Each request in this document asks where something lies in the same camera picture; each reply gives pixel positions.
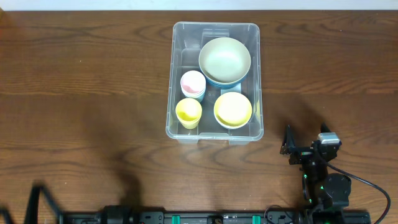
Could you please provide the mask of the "white bowl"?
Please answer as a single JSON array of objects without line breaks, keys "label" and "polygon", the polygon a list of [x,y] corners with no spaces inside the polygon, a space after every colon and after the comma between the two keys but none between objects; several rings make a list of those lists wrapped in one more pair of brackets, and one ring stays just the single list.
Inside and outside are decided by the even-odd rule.
[{"label": "white bowl", "polygon": [[215,117],[215,119],[217,120],[217,122],[224,128],[226,129],[239,129],[242,128],[243,126],[245,126],[249,121],[241,121],[238,125],[229,125],[227,123],[225,123],[222,119],[220,119],[219,117]]}]

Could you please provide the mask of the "yellow bowl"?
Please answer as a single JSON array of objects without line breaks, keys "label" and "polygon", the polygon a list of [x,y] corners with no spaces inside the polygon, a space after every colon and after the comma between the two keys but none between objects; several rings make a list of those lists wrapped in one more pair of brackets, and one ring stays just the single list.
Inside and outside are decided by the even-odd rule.
[{"label": "yellow bowl", "polygon": [[218,97],[213,108],[214,116],[229,125],[238,125],[241,121],[249,121],[252,105],[241,93],[229,92]]}]

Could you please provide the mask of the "clear plastic storage bin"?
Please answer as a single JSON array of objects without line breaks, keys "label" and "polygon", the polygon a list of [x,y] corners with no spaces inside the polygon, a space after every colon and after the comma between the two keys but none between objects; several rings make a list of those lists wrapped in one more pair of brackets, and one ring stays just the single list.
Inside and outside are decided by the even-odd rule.
[{"label": "clear plastic storage bin", "polygon": [[[249,122],[239,129],[226,129],[215,119],[213,108],[221,96],[221,88],[206,84],[203,111],[199,124],[186,129],[177,119],[175,107],[184,98],[180,80],[185,72],[200,71],[200,50],[209,41],[218,37],[230,37],[246,46],[251,55],[251,67],[247,78],[240,83],[241,94],[252,105]],[[228,22],[177,22],[173,27],[172,54],[170,64],[169,96],[165,131],[172,139],[182,144],[196,144],[200,140],[225,140],[230,144],[247,144],[257,141],[264,134],[261,89],[261,40],[260,29],[253,23]]]}]

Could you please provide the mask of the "cream white cup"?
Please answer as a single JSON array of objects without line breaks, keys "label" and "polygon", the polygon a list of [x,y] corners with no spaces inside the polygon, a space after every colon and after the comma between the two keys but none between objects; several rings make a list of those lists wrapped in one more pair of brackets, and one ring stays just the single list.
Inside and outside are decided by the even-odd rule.
[{"label": "cream white cup", "polygon": [[186,90],[182,89],[182,93],[187,98],[194,98],[198,101],[201,101],[204,98],[205,90],[206,89],[203,89],[201,92],[198,92],[198,93],[190,93],[190,92],[187,92]]}]

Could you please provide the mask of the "blue plastic cup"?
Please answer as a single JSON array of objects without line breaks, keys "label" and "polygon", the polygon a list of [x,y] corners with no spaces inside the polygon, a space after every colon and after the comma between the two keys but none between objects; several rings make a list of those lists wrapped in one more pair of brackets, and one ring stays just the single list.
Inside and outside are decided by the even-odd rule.
[{"label": "blue plastic cup", "polygon": [[200,95],[185,95],[186,98],[193,98],[195,100],[197,100],[199,103],[202,102],[203,98],[204,98],[204,93],[200,94]]}]

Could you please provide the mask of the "yellow cup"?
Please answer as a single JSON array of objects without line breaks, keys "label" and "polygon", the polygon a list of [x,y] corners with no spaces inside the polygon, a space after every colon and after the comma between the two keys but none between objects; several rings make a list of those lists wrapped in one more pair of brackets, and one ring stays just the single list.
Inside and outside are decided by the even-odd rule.
[{"label": "yellow cup", "polygon": [[202,107],[196,99],[184,98],[177,103],[175,112],[184,128],[194,129],[201,119]]}]

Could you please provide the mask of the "cream beige bowl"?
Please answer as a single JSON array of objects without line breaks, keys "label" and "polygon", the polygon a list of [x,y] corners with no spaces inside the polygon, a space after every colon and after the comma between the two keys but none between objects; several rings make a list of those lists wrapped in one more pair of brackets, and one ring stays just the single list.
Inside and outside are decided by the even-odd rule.
[{"label": "cream beige bowl", "polygon": [[230,37],[219,37],[203,46],[198,64],[212,80],[231,83],[249,71],[251,55],[240,41]]}]

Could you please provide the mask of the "pink plastic cup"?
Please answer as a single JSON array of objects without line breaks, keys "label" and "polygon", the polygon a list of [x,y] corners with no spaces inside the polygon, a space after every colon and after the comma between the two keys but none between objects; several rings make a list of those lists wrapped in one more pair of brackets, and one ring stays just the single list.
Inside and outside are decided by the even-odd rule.
[{"label": "pink plastic cup", "polygon": [[206,79],[201,72],[190,70],[182,75],[180,81],[182,90],[189,94],[202,92],[206,87]]}]

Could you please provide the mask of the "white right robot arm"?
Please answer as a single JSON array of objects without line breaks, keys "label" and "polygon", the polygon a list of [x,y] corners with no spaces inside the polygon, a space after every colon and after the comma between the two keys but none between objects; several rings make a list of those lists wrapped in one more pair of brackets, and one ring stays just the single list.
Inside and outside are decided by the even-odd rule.
[{"label": "white right robot arm", "polygon": [[285,129],[280,153],[289,155],[290,165],[300,165],[303,172],[303,197],[308,205],[295,212],[294,223],[344,223],[342,209],[349,205],[351,179],[328,172],[329,161],[337,157],[341,141],[322,124],[321,133],[310,146],[298,147],[290,126]]}]

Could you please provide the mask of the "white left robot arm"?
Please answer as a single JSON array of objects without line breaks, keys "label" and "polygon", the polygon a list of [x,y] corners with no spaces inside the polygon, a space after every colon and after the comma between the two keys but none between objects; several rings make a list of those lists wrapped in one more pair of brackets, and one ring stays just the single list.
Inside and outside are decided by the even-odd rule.
[{"label": "white left robot arm", "polygon": [[63,217],[63,212],[58,206],[58,203],[52,197],[50,190],[41,183],[34,184],[30,191],[30,196],[25,212],[24,224],[38,224],[38,214],[39,214],[39,198],[40,194],[44,195],[48,205],[52,209],[55,219],[60,221]]}]

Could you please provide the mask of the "white label in bin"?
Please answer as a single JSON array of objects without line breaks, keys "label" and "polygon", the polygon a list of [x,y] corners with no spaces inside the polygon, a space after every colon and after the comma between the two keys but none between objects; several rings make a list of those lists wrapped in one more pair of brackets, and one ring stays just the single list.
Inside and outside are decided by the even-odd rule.
[{"label": "white label in bin", "polygon": [[229,92],[236,92],[236,93],[241,93],[241,84],[238,83],[237,85],[231,87],[231,88],[226,88],[226,89],[221,89],[221,95]]}]

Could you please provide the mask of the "blue bowl under beige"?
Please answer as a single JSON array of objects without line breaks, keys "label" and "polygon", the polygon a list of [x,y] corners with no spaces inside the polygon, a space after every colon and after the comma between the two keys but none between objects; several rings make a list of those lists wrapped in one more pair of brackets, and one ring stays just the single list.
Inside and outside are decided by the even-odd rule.
[{"label": "blue bowl under beige", "polygon": [[202,72],[202,74],[204,75],[206,81],[210,84],[213,85],[215,87],[221,88],[221,89],[228,89],[228,88],[232,88],[240,83],[242,83],[248,76],[249,72],[247,72],[243,77],[241,77],[239,80],[237,80],[236,82],[231,82],[231,83],[221,83],[221,82],[216,82],[215,80],[212,80],[204,70],[200,70]]}]

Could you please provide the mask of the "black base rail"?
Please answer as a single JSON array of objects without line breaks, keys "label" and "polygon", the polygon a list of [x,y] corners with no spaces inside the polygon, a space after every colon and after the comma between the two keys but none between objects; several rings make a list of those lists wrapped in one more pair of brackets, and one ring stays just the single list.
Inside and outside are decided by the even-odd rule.
[{"label": "black base rail", "polygon": [[92,224],[369,224],[371,218],[364,211],[315,212],[313,217],[282,207],[265,211],[233,212],[167,212],[160,210],[134,211],[122,206],[105,206],[97,212],[65,212],[58,222]]}]

